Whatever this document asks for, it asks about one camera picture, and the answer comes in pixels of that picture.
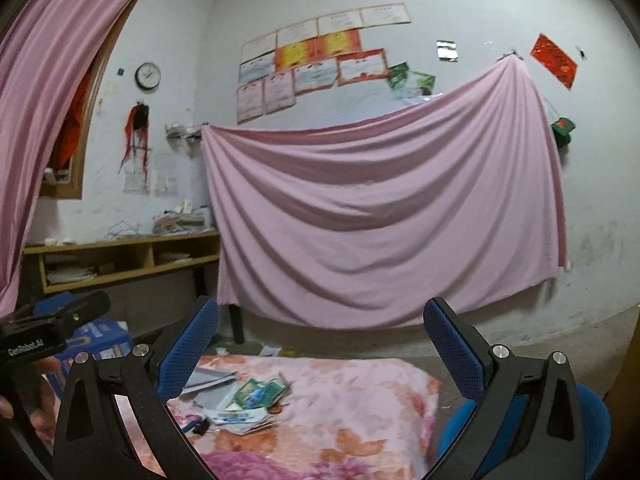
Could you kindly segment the person left hand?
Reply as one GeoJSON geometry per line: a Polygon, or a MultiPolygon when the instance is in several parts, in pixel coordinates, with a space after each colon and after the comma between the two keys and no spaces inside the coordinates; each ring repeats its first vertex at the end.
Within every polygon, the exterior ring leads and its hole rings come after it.
{"type": "Polygon", "coordinates": [[[61,362],[55,356],[48,356],[37,362],[38,394],[37,406],[29,412],[29,420],[38,438],[43,442],[52,442],[55,434],[55,394],[45,374],[52,374],[61,369],[61,362]]]}

